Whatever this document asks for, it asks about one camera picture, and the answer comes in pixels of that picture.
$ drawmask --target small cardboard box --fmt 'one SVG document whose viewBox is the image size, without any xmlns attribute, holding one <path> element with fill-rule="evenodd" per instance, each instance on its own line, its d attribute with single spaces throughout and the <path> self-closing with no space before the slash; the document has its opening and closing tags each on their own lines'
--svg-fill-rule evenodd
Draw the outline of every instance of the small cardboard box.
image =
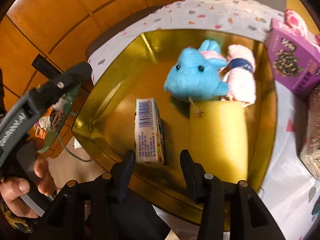
<svg viewBox="0 0 320 240">
<path fill-rule="evenodd" d="M 320 81 L 320 53 L 304 37 L 272 19 L 267 41 L 274 79 L 305 100 Z"/>
<path fill-rule="evenodd" d="M 163 129 L 153 98 L 136 100 L 134 122 L 136 161 L 164 163 Z"/>
</svg>

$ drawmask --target blue plush toy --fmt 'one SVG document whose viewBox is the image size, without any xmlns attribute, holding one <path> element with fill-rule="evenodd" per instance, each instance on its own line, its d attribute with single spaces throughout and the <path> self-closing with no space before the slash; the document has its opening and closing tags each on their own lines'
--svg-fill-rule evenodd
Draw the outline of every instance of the blue plush toy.
<svg viewBox="0 0 320 240">
<path fill-rule="evenodd" d="M 164 90 L 185 102 L 189 97 L 193 101 L 209 101 L 226 95 L 228 84 L 220 80 L 218 71 L 228 63 L 220 53 L 219 44 L 211 40 L 205 40 L 198 50 L 183 49 L 167 76 Z"/>
</svg>

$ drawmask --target white tablecloth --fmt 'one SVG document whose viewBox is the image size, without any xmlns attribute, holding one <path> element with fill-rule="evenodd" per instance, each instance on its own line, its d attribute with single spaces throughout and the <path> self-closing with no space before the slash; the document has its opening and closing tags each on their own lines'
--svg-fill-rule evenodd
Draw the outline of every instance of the white tablecloth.
<svg viewBox="0 0 320 240">
<path fill-rule="evenodd" d="M 206 29 L 234 33 L 266 41 L 271 18 L 283 13 L 253 0 L 185 0 L 172 3 L 115 35 L 89 58 L 96 84 L 113 60 L 143 32 L 161 29 Z M 320 196 L 316 181 L 298 158 L 296 141 L 301 136 L 295 118 L 306 117 L 307 106 L 276 82 L 278 96 L 276 140 L 271 162 L 259 191 L 287 240 L 301 240 L 315 218 L 311 212 Z M 156 209 L 180 239 L 196 239 L 198 227 Z"/>
</svg>

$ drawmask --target pink fabric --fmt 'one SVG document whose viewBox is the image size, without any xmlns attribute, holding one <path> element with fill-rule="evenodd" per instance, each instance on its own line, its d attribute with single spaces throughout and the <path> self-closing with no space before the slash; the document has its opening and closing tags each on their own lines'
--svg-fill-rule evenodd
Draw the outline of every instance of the pink fabric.
<svg viewBox="0 0 320 240">
<path fill-rule="evenodd" d="M 256 63 L 253 53 L 250 49 L 242 45 L 230 45 L 228 47 L 228 63 L 235 59 L 242 58 L 248 61 L 253 72 L 256 69 Z M 224 76 L 223 81 L 228 83 L 229 91 L 222 100 L 242 101 L 243 107 L 254 104 L 256 101 L 256 83 L 253 73 L 241 67 L 236 67 Z"/>
<path fill-rule="evenodd" d="M 295 11 L 287 9 L 284 12 L 284 23 L 291 28 L 291 30 L 302 37 L 308 36 L 308 28 L 304 19 Z"/>
<path fill-rule="evenodd" d="M 318 43 L 318 45 L 320 45 L 320 34 L 316 34 L 315 38 L 316 38 L 316 42 Z"/>
<path fill-rule="evenodd" d="M 225 57 L 223 57 L 221 54 L 219 54 L 218 52 L 215 52 L 214 50 L 201 50 L 200 51 L 201 55 L 204 56 L 205 59 L 210 59 L 210 58 L 218 58 L 218 59 L 222 59 L 225 62 L 227 62 L 227 59 Z M 224 70 L 226 67 L 222 67 L 219 69 L 219 72 Z"/>
</svg>

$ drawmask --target patterned sleeve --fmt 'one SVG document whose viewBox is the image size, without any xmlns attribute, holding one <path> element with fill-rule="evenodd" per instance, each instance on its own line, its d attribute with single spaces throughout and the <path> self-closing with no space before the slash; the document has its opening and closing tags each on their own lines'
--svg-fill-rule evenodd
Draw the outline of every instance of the patterned sleeve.
<svg viewBox="0 0 320 240">
<path fill-rule="evenodd" d="M 4 202 L 0 194 L 0 212 L 4 215 L 9 224 L 14 228 L 24 233 L 32 233 L 40 218 L 21 218 L 13 214 Z"/>
</svg>

